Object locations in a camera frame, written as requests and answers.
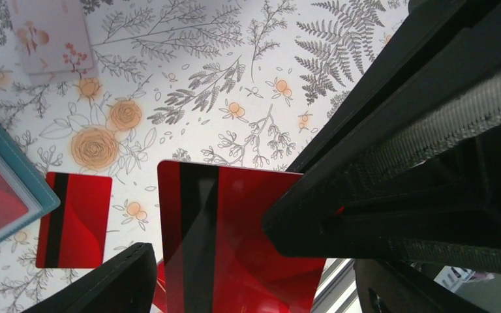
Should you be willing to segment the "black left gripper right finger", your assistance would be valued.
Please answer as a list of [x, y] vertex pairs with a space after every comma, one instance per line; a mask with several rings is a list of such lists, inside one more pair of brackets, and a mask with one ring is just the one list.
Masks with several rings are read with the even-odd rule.
[[405, 263], [356, 259], [354, 271], [363, 312], [485, 312]]

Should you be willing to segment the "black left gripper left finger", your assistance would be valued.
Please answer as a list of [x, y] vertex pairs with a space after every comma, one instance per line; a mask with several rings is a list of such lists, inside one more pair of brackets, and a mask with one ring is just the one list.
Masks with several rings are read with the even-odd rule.
[[157, 262], [151, 243], [134, 243], [26, 312], [150, 312]]

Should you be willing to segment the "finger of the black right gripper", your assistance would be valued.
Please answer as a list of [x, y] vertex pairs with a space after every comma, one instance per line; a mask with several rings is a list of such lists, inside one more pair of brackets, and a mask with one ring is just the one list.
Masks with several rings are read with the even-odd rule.
[[288, 171], [347, 162], [501, 70], [501, 1], [412, 1], [409, 9]]
[[501, 273], [501, 70], [267, 210], [284, 256], [419, 261]]

